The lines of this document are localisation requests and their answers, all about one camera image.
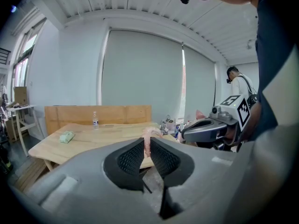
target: man in white shirt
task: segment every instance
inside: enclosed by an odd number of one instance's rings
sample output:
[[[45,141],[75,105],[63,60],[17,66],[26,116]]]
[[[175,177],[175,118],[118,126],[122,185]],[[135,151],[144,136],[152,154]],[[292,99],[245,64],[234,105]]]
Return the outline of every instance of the man in white shirt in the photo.
[[[251,79],[248,76],[240,73],[235,66],[228,68],[227,75],[232,84],[232,90],[231,90],[232,95],[242,94],[247,100],[251,95],[250,90],[252,94],[254,93]]]

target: green sponge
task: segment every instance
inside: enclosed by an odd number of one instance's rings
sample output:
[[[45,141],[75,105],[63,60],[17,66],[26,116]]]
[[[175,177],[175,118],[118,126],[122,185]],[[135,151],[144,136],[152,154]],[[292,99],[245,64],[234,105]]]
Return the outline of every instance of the green sponge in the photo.
[[[75,136],[73,131],[65,131],[59,138],[59,141],[61,143],[68,143],[72,140],[72,138]]]

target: black strap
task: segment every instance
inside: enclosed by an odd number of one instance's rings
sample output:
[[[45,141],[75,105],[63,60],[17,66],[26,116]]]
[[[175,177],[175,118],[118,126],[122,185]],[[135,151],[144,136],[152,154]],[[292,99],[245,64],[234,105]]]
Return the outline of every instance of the black strap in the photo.
[[[251,90],[251,87],[250,87],[249,82],[247,81],[247,79],[246,79],[244,76],[240,76],[240,75],[238,75],[238,77],[242,77],[242,78],[245,80],[245,82],[246,82],[246,84],[247,84],[247,87],[248,87],[248,89],[249,89],[249,92],[253,95],[252,90]]]

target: person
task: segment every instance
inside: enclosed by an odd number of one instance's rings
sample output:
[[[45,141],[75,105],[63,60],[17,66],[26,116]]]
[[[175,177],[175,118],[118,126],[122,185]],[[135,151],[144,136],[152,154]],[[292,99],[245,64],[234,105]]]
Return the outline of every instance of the person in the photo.
[[[280,124],[298,123],[299,52],[294,20],[297,0],[221,0],[230,4],[251,3],[257,8],[256,52],[259,63],[258,102],[239,141],[255,140]],[[226,137],[232,139],[233,130]]]
[[[243,95],[244,98],[248,100],[249,96],[254,92],[251,79],[248,76],[241,74],[235,66],[229,67],[226,73],[232,84],[231,94]]]

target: roller blind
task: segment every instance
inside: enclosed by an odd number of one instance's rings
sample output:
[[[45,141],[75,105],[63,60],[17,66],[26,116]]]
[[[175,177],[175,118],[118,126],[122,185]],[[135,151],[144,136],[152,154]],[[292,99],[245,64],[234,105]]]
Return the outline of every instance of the roller blind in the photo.
[[[196,119],[196,110],[208,116],[215,94],[214,63],[200,53],[184,47],[186,64],[185,121]]]
[[[102,77],[103,105],[152,105],[152,120],[176,117],[182,89],[182,46],[132,31],[112,30]]]

